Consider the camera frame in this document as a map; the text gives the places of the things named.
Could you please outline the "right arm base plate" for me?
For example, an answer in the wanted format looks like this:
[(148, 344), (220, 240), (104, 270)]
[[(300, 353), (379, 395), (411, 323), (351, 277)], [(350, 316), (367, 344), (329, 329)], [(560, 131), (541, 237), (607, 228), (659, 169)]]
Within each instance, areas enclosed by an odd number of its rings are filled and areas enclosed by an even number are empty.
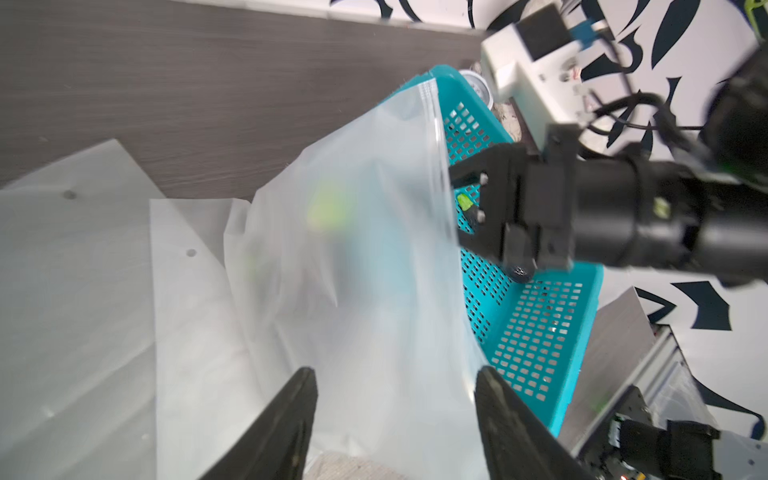
[(688, 420), (663, 428), (631, 385), (576, 455), (595, 479), (765, 479), (767, 444)]

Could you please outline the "small white round clock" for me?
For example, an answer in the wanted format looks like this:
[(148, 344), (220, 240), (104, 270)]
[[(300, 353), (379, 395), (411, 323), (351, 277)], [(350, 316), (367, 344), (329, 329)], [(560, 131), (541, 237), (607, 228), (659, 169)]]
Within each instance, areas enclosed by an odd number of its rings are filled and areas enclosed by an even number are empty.
[(469, 69), (460, 70), (459, 73), (472, 87), (477, 96), (486, 105), (489, 110), (493, 109), (494, 99), (490, 87), (485, 79), (477, 72)]

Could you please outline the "translucent zip-top bag bottom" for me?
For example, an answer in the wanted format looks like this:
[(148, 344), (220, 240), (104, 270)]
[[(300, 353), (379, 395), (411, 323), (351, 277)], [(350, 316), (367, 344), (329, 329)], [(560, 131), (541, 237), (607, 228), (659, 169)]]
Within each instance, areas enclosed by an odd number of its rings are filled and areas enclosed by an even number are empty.
[(110, 140), (1, 191), (1, 475), (199, 479), (258, 403), (224, 268), (240, 199)]

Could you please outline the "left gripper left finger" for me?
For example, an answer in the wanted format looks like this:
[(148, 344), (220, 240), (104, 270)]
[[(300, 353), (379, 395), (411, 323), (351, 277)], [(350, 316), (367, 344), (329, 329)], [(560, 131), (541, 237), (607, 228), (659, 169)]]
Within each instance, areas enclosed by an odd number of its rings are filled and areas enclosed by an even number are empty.
[(315, 371), (299, 368), (204, 479), (303, 477), (318, 400)]

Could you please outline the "translucent zip-top bag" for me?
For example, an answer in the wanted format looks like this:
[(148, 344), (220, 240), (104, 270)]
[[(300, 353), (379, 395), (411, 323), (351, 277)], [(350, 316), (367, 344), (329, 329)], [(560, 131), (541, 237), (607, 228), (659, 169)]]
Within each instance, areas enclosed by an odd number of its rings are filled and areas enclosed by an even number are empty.
[[(485, 359), (447, 169), (428, 80), (306, 147), (228, 219), (225, 267), (260, 395), (301, 367), (316, 373), (312, 457), (360, 457), (409, 479), (487, 477), (474, 405)], [(351, 190), (341, 234), (306, 226), (325, 180)]]
[(1, 475), (199, 479), (258, 403), (224, 268), (240, 199), (110, 140), (1, 191)]

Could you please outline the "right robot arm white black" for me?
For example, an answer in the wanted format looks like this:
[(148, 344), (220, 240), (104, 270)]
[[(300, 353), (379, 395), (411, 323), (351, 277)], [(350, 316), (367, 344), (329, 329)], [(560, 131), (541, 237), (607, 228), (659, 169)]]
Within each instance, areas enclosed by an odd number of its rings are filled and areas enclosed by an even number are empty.
[(460, 245), (518, 282), (575, 262), (709, 274), (741, 285), (767, 277), (767, 49), (756, 48), (710, 103), (697, 137), (665, 102), (637, 93), (601, 107), (655, 110), (674, 153), (652, 160), (638, 143), (605, 155), (575, 124), (550, 124), (537, 152), (501, 143), (449, 170), (479, 204)]

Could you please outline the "teal plastic basket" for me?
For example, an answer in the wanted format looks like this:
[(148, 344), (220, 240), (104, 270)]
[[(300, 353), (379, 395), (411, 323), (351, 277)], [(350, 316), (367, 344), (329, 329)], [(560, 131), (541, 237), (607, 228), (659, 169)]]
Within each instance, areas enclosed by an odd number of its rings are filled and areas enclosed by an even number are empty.
[[(439, 65), (405, 83), (437, 84), (447, 153), (458, 163), (512, 138), (454, 68)], [(490, 365), (553, 436), (560, 433), (598, 310), (600, 265), (576, 263), (516, 283), (498, 266), (461, 253), (465, 309)]]

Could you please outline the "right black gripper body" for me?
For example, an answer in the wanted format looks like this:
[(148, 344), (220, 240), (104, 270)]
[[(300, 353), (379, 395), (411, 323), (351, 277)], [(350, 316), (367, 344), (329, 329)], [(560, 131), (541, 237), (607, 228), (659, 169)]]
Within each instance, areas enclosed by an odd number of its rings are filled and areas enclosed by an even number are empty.
[(500, 143), (449, 168), (454, 188), (479, 199), (465, 250), (518, 282), (575, 262), (684, 270), (696, 236), (696, 191), (684, 166), (647, 158), (629, 144), (582, 160), (572, 125), (554, 126), (542, 153)]

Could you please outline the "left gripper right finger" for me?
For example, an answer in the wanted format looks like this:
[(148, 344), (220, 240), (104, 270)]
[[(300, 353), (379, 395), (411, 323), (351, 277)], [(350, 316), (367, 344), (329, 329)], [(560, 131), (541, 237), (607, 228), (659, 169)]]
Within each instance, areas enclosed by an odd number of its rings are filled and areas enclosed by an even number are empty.
[(499, 372), (481, 368), (475, 407), (492, 479), (591, 479)]

